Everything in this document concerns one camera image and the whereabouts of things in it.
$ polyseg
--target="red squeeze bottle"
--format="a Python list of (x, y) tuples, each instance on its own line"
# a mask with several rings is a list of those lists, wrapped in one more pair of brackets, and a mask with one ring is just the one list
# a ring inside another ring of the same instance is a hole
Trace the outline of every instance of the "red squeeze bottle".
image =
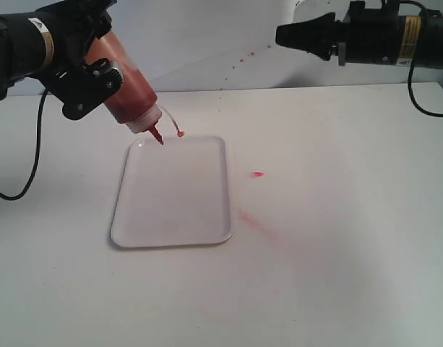
[(105, 102), (108, 110), (118, 123), (125, 123), (133, 133), (149, 131), (163, 145), (162, 136), (155, 128), (162, 117), (157, 95), (112, 31), (94, 40), (86, 62), (92, 64), (103, 58), (115, 61), (124, 77), (120, 90)]

